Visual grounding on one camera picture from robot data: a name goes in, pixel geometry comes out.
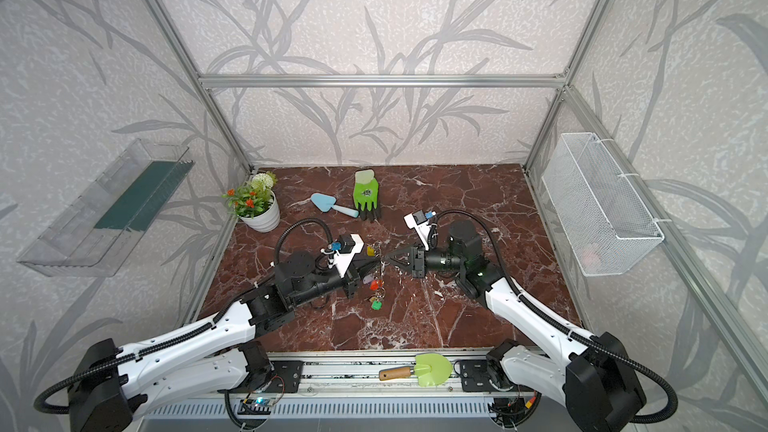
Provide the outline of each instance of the metal bar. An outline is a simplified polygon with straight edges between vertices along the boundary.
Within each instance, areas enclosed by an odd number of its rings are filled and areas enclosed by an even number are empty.
[[[216,243],[214,244],[214,250],[211,252],[208,262],[206,262],[203,271],[200,274],[195,285],[190,300],[187,303],[187,311],[181,316],[179,323],[176,324],[176,328],[182,325],[190,324],[197,321],[197,316],[200,314],[200,310],[203,308],[203,302],[208,294],[210,284],[214,281],[216,270],[221,264],[221,259],[224,257],[224,251],[226,246],[230,243],[232,237],[232,231],[237,224],[237,216],[229,214],[229,218],[224,223],[224,226],[219,231],[219,235],[216,236]]]
[[[563,77],[542,75],[293,75],[200,76],[207,89],[226,87],[562,87]]]
[[[576,287],[576,284],[574,284],[573,281],[571,280],[571,275],[569,273],[566,273],[566,271],[563,268],[563,264],[565,264],[565,257],[562,256],[560,249],[554,245],[554,234],[552,233],[552,229],[550,228],[549,223],[547,222],[547,219],[544,216],[544,208],[542,207],[542,203],[539,201],[538,196],[536,195],[536,190],[534,189],[533,183],[531,182],[531,178],[528,176],[527,172],[524,174],[524,177],[525,177],[525,183],[528,184],[528,190],[531,192],[531,197],[533,197],[533,203],[536,206],[536,210],[538,210],[538,214],[540,219],[542,220],[542,224],[544,224],[544,231],[547,233],[547,238],[549,239],[549,245],[552,246],[552,252],[554,252],[554,259],[560,265],[560,270],[563,274],[563,280],[565,280],[565,287],[568,289],[568,293],[571,295],[571,301],[574,303],[574,307],[576,308],[576,313],[578,314],[578,317],[581,320],[581,327],[587,329],[588,331],[591,331],[593,330],[592,324],[590,324],[589,317],[587,317],[587,314],[584,312],[584,307],[582,307],[581,305],[581,299],[578,296],[578,289]]]
[[[605,17],[608,15],[610,6],[613,5],[614,0],[596,0],[592,13],[587,20],[587,25],[581,32],[581,37],[576,43],[576,49],[568,62],[568,67],[565,69],[565,84],[572,85],[576,74],[578,73],[581,65],[584,63],[584,59],[587,58],[592,44],[595,38],[600,32],[600,27],[605,22]]]
[[[533,167],[533,162],[536,160],[539,151],[542,149],[542,146],[547,139],[547,135],[552,129],[554,121],[558,119],[560,105],[562,105],[563,102],[562,91],[562,87],[555,89],[554,99],[552,99],[552,103],[549,104],[549,110],[547,111],[547,115],[544,117],[542,126],[539,128],[538,133],[536,134],[533,147],[531,147],[531,151],[528,153],[528,158],[526,158],[525,162],[523,163],[523,171],[526,173],[531,167]]]
[[[165,9],[165,6],[163,5],[162,1],[161,0],[142,0],[142,1],[149,9],[150,15],[152,15],[152,19],[158,25],[158,27],[160,28],[160,32],[163,34],[163,37],[165,37],[166,41],[168,42],[168,46],[176,55],[176,58],[178,59],[179,64],[181,64],[181,68],[184,70],[184,73],[187,76],[187,79],[189,80],[191,86],[196,91],[200,101],[205,106],[207,112],[210,114],[211,119],[214,120],[216,127],[218,127],[218,129],[221,130],[221,133],[224,135],[224,139],[234,151],[235,156],[237,157],[242,167],[245,168],[247,172],[249,172],[250,161],[245,155],[245,152],[243,151],[243,149],[240,147],[240,144],[238,143],[235,137],[235,134],[232,132],[232,129],[230,128],[229,124],[224,118],[224,114],[221,112],[218,105],[210,96],[210,94],[205,90],[205,88],[203,88],[200,85],[200,82],[198,81],[198,77],[200,76],[200,73],[197,71],[197,67],[192,61],[192,55],[190,54],[187,47],[182,42],[181,36],[176,31],[176,27],[174,26],[174,23],[171,20],[170,15],[168,14],[168,11]]]
[[[563,92],[563,97],[565,103],[568,104],[587,131],[594,132],[601,139],[611,139],[610,133],[592,112],[579,91],[568,86]],[[638,173],[619,146],[616,145],[616,142],[609,140],[604,144],[611,155],[616,158],[619,167],[626,173]],[[630,176],[630,180],[654,217],[671,218],[639,176]],[[741,314],[725,295],[723,289],[712,278],[712,274],[706,269],[677,226],[672,222],[659,222],[659,227],[665,236],[661,246],[670,262],[768,408],[768,352],[752,329],[744,322]]]
[[[589,15],[589,18],[587,19],[587,23],[584,25],[584,30],[581,31],[581,36],[576,43],[576,48],[574,49],[573,55],[571,55],[571,59],[568,62],[568,65],[565,67],[563,85],[570,86],[573,83],[574,79],[576,78],[576,73],[581,68],[581,64],[584,62],[584,59],[586,59],[587,53],[592,47],[592,43],[597,37],[598,32],[600,31],[600,26],[602,26],[603,22],[605,21],[605,17],[608,15],[608,11],[610,6],[613,5],[613,2],[614,0],[596,0],[594,2],[592,11]],[[561,97],[560,93],[558,92],[554,98],[554,101],[549,107],[549,111],[547,111],[547,116],[544,119],[542,128],[536,135],[536,139],[534,141],[533,147],[531,148],[531,152],[528,154],[528,158],[525,159],[525,165],[523,166],[525,170],[528,170],[533,165],[533,160],[536,159],[536,155],[542,148],[544,138],[549,134],[549,130],[552,128],[552,124],[554,124],[554,121],[557,119],[557,114],[560,110],[560,101]]]

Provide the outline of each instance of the white wire basket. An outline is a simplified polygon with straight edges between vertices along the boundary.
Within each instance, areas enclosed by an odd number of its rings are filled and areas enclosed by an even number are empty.
[[[561,134],[542,181],[586,276],[623,274],[664,240],[627,175],[591,132]]]

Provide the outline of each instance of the white flower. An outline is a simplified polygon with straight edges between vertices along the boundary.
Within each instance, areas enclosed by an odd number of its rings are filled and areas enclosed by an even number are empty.
[[[250,180],[251,187],[258,188],[258,187],[264,187],[264,188],[272,188],[272,186],[275,185],[274,180],[272,180],[272,177],[269,177],[267,174],[256,174],[254,177]]]

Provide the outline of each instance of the black bracket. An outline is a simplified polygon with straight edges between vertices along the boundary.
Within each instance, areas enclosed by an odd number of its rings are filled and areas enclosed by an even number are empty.
[[[273,360],[272,365],[275,368],[277,377],[283,379],[286,385],[286,394],[295,394],[299,391],[299,382],[301,382],[301,371],[304,369],[304,363],[301,360]],[[279,394],[283,391],[283,384],[273,379],[272,384],[266,389],[265,393]]]
[[[499,392],[491,383],[487,360],[458,360],[458,371],[462,378],[463,392]],[[514,385],[510,391],[533,392],[524,385]]]

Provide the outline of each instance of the red marble floor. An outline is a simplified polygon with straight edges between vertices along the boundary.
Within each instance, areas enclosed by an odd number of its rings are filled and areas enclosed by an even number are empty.
[[[379,181],[382,218],[362,222],[331,210],[322,214],[310,201],[313,192],[337,197],[352,207],[355,167],[277,168],[274,189],[280,204],[280,225],[267,234],[240,223],[205,299],[201,317],[212,314],[239,292],[267,274],[280,234],[304,217],[321,217],[334,237],[358,233],[384,253],[418,242],[402,216],[417,210],[463,208],[483,218],[496,232],[507,271],[528,292],[571,322],[579,323],[570,294],[552,253],[542,221],[518,165],[373,167]],[[446,240],[451,216],[441,220],[440,244]],[[318,226],[295,230],[283,245],[287,258],[294,250],[325,245]],[[485,240],[490,257],[490,243]],[[387,265],[386,297],[380,310],[371,309],[367,287],[348,301],[339,290],[321,310],[304,306],[296,320],[259,341],[268,351],[355,350],[368,348],[492,347],[505,338],[531,341],[506,321],[466,298],[452,282],[434,274],[416,280]]]

